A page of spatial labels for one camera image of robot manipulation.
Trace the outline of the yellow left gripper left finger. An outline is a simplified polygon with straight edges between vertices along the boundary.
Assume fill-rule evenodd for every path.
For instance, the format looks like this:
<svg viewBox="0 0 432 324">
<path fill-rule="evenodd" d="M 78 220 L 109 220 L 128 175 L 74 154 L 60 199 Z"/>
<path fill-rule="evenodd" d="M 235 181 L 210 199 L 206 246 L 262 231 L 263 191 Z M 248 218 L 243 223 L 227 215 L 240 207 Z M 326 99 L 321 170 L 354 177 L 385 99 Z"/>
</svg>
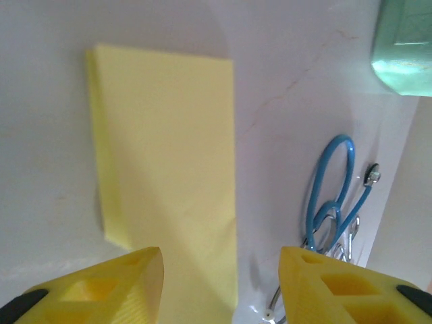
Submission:
<svg viewBox="0 0 432 324">
<path fill-rule="evenodd" d="M 163 281 L 160 248 L 143 248 L 29 288 L 1 322 L 157 323 Z"/>
</svg>

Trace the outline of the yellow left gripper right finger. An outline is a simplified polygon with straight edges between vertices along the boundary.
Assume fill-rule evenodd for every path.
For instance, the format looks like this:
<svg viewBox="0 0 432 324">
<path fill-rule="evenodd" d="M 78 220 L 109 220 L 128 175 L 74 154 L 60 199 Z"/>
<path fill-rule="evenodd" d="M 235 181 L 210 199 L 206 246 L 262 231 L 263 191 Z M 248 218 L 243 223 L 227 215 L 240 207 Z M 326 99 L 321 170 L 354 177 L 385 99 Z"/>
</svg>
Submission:
<svg viewBox="0 0 432 324">
<path fill-rule="evenodd" d="M 279 282 L 288 323 L 430 323 L 401 294 L 408 281 L 307 249 L 281 249 Z"/>
</svg>

